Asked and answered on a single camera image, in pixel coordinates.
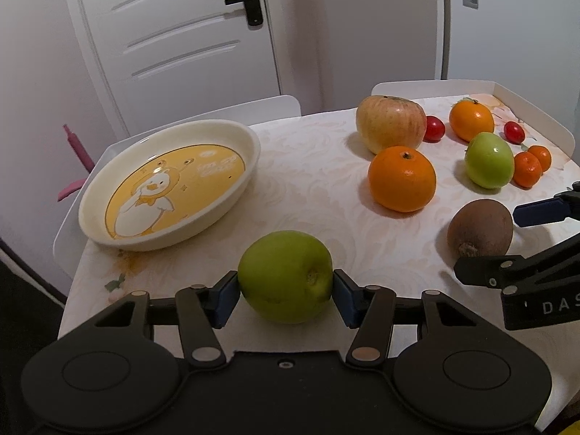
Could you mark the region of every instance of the pink object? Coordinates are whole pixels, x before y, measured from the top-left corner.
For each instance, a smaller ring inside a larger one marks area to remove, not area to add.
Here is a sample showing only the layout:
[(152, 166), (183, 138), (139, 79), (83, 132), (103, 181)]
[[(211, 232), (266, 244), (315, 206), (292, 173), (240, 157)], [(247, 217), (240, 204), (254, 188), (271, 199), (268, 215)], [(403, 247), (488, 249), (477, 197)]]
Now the pink object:
[(77, 135), (72, 132), (66, 124), (63, 127), (67, 133), (67, 140), (69, 141), (72, 150), (74, 150), (74, 153), (86, 168), (86, 171), (90, 173), (93, 168), (95, 168), (95, 163), (92, 161), (91, 157), (89, 157), (89, 154), (86, 152), (85, 147), (82, 145), (82, 142)]
[(70, 185), (68, 185), (65, 189), (63, 189), (57, 198), (58, 201), (62, 201), (67, 196), (73, 194), (75, 191), (78, 191), (82, 188), (83, 184), (85, 184), (86, 178), (82, 180), (73, 181)]

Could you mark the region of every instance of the white chair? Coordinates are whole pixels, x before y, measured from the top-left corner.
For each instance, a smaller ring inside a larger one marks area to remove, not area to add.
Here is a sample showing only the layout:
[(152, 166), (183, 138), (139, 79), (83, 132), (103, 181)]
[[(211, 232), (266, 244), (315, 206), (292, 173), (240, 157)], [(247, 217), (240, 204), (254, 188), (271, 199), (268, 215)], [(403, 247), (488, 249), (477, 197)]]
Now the white chair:
[(78, 208), (80, 199), (85, 193), (89, 183), (93, 180), (93, 178), (95, 178), (95, 175), (97, 175), (97, 173), (100, 172), (107, 163), (109, 163), (119, 153), (127, 149), (130, 145), (133, 145), (134, 143), (147, 136), (150, 136), (155, 132), (166, 129), (167, 127), (176, 126), (177, 124), (200, 119), (228, 119), (240, 122), (246, 126), (251, 126), (253, 124), (260, 124), (275, 119), (298, 117), (301, 115), (302, 112), (298, 100), (289, 95), (282, 95), (273, 98), (266, 98), (265, 100), (251, 101), (250, 103), (239, 104), (236, 106), (217, 109), (208, 113), (188, 117), (187, 119), (151, 129), (150, 131), (137, 134), (136, 136), (110, 145), (103, 152), (103, 155), (96, 163), (95, 168), (93, 171), (91, 171), (91, 174), (89, 174), (89, 177), (86, 179), (85, 184), (79, 190), (71, 208), (69, 209), (69, 212), (65, 217), (65, 220), (60, 226), (59, 232), (54, 238), (54, 243), (52, 246), (54, 261), (56, 261), (56, 263), (65, 271), (66, 274), (68, 274), (71, 278), (74, 278), (76, 269), (78, 268), (78, 264), (80, 262), (80, 257), (85, 250), (87, 241), (86, 236), (84, 233), (82, 233), (82, 230), (80, 230), (78, 223)]

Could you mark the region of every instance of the tangerine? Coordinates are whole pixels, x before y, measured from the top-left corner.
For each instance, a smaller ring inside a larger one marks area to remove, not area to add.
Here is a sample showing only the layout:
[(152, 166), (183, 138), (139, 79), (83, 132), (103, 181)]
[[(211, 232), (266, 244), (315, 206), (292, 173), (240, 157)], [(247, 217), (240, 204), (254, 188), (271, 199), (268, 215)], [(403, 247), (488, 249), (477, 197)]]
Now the tangerine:
[(542, 176), (540, 161), (529, 152), (520, 152), (513, 158), (513, 181), (522, 188), (531, 188)]
[(379, 152), (368, 168), (370, 193), (376, 202), (401, 213), (425, 207), (435, 195), (437, 178), (427, 157), (405, 146)]
[(547, 171), (552, 166), (552, 154), (543, 145), (532, 145), (528, 152), (540, 161), (542, 171)]
[(493, 132), (495, 129), (491, 111), (471, 98), (464, 98), (451, 108), (449, 124), (455, 134), (466, 142), (471, 142), (481, 132)]

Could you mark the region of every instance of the cabinet door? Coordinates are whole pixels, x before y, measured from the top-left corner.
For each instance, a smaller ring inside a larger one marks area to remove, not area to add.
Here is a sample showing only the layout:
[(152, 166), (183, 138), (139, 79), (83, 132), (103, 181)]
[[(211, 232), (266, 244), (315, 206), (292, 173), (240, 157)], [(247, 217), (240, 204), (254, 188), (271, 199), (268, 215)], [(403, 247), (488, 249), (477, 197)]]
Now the cabinet door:
[(279, 95), (268, 23), (250, 26), (243, 3), (80, 1), (130, 135)]
[(493, 80), (573, 132), (580, 0), (451, 0), (448, 78)]

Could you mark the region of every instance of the floor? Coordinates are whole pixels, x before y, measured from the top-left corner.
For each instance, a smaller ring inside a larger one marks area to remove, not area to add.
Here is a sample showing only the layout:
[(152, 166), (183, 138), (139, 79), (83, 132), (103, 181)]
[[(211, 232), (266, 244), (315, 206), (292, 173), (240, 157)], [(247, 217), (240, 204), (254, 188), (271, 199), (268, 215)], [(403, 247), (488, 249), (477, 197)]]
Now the floor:
[(22, 400), (26, 362), (58, 335), (63, 309), (0, 262), (0, 434), (24, 435), (34, 419)]

